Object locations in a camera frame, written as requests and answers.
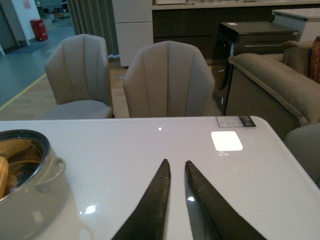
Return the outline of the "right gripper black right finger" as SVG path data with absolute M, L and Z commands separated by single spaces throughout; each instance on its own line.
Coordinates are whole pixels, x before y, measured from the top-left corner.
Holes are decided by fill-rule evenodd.
M 194 240 L 264 240 L 192 163 L 184 169 L 185 197 Z

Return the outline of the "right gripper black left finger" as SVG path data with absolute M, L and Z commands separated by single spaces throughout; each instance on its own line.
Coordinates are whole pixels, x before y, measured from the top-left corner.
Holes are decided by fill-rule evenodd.
M 171 188 L 170 163 L 164 159 L 137 207 L 113 236 L 114 240 L 162 240 Z

